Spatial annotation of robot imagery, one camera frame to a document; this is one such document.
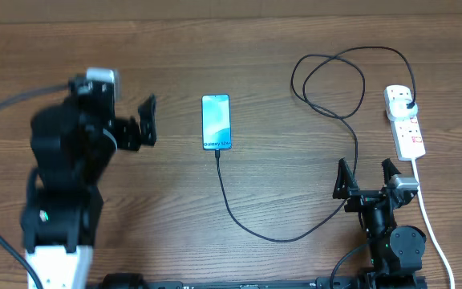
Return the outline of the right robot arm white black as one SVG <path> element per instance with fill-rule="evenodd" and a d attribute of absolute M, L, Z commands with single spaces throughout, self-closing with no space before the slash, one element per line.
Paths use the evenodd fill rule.
<path fill-rule="evenodd" d="M 346 201 L 344 210 L 357 213 L 366 232 L 365 244 L 343 256 L 335 265 L 330 279 L 331 288 L 425 288 L 422 269 L 426 249 L 426 234 L 415 226 L 398 226 L 394 210 L 409 204 L 418 193 L 419 182 L 401 174 L 391 160 L 382 162 L 383 187 L 361 190 L 345 159 L 338 161 L 333 198 Z M 337 281 L 336 273 L 350 256 L 367 248 L 371 266 L 355 277 Z"/>

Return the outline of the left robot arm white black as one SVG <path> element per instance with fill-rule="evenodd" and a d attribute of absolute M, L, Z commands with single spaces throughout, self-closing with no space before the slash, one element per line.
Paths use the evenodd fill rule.
<path fill-rule="evenodd" d="M 103 208 L 98 182 L 117 150 L 156 143 L 156 97 L 137 116 L 115 113 L 116 81 L 77 75 L 60 104 L 35 113 L 30 146 L 37 161 L 20 224 L 30 288 L 83 288 Z"/>

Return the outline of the blue Galaxy smartphone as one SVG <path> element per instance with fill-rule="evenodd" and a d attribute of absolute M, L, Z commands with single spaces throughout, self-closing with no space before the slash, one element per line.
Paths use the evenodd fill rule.
<path fill-rule="evenodd" d="M 203 149 L 231 149 L 229 95 L 202 96 L 201 108 Z"/>

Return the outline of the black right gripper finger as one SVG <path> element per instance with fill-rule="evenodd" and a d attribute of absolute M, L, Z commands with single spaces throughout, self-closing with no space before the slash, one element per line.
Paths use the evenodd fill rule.
<path fill-rule="evenodd" d="M 383 169 L 384 185 L 387 188 L 396 187 L 396 179 L 401 172 L 395 167 L 390 158 L 385 159 L 381 163 Z"/>
<path fill-rule="evenodd" d="M 332 197 L 333 199 L 348 199 L 359 195 L 360 190 L 354 174 L 347 161 L 342 158 L 338 161 L 338 172 Z"/>

